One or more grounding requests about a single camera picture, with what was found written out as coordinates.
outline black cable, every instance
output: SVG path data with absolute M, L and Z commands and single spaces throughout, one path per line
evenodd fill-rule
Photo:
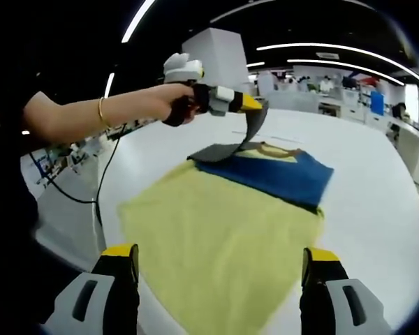
M 103 175 L 101 177 L 101 181 L 99 182 L 98 192 L 96 192 L 95 214 L 96 214 L 96 218 L 98 219 L 98 222 L 101 225 L 101 227 L 103 226 L 103 221 L 101 219 L 101 208 L 99 207 L 99 194 L 101 193 L 101 188 L 103 187 L 103 181 L 104 181 L 105 173 L 107 172 L 107 169 L 109 168 L 110 162 L 112 161 L 113 156 L 115 155 L 115 152 L 117 152 L 117 147 L 118 147 L 119 141 L 121 140 L 121 137 L 122 137 L 125 129 L 126 129 L 126 124 L 123 125 L 123 128 L 119 132 L 119 137 L 118 137 L 117 143 L 115 145 L 115 148 L 113 148 L 112 155 L 110 156 L 109 161 L 107 162 L 107 165 L 104 168 Z
M 67 192 L 65 192 L 62 188 L 59 187 L 59 185 L 57 185 L 54 180 L 45 173 L 45 171 L 43 171 L 42 167 L 39 165 L 39 163 L 36 161 L 36 159 L 34 158 L 33 154 L 30 152 L 29 153 L 31 159 L 33 160 L 34 164 L 36 165 L 36 167 L 38 168 L 42 178 L 46 178 L 49 182 L 49 184 L 52 184 L 55 188 L 57 188 L 57 190 L 62 193 L 63 195 L 65 195 L 68 199 L 72 200 L 72 201 L 76 201 L 79 202 L 80 204 L 94 204 L 95 201 L 94 200 L 81 200 L 81 199 L 77 199 L 71 195 L 69 195 Z

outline laboratory room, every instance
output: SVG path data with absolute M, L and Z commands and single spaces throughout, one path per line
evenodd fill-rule
M 0 334 L 419 334 L 416 22 L 0 4 Z

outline gold bracelet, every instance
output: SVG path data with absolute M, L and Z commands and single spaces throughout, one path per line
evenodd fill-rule
M 107 128 L 112 128 L 111 126 L 110 126 L 110 124 L 104 119 L 104 116 L 103 116 L 103 100 L 104 100 L 104 97 L 101 97 L 100 99 L 99 99 L 99 103 L 98 103 L 98 114 L 99 114 L 99 119 L 101 119 L 101 122 L 107 127 Z

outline round white table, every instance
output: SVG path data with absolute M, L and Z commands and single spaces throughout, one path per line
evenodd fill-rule
M 241 142 L 240 114 L 204 114 L 171 128 L 156 122 L 122 138 L 100 203 L 108 246 L 125 242 L 117 206 L 150 187 L 189 154 L 214 143 Z M 419 301 L 419 198 L 408 170 L 374 129 L 318 114 L 270 110 L 254 141 L 301 148 L 335 169 L 321 207 L 325 230 L 316 245 L 336 253 L 349 278 L 360 279 L 383 303 L 393 329 Z M 110 152 L 100 158 L 102 173 Z M 185 334 L 152 294 L 139 285 L 138 322 L 147 335 Z M 265 325 L 264 334 L 300 334 L 300 283 Z

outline hand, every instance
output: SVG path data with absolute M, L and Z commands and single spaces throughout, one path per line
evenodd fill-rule
M 171 104 L 175 100 L 182 96 L 189 96 L 191 100 L 194 97 L 193 89 L 183 84 L 163 84 L 143 90 L 143 93 L 148 99 L 149 108 L 152 110 L 151 115 L 161 121 L 169 117 L 172 109 Z M 194 120 L 197 109 L 197 105 L 190 107 L 183 124 Z

